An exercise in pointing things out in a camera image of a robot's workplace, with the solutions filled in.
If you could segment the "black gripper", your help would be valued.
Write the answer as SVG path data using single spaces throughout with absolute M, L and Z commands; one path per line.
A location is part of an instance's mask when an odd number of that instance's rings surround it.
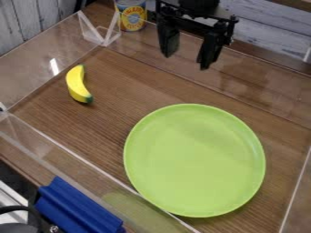
M 200 69 L 206 70 L 217 60 L 222 44 L 229 45 L 233 41 L 237 16 L 220 7 L 220 0 L 154 0 L 154 14 L 164 57 L 170 57 L 178 49 L 178 30 L 205 34 L 196 62 Z

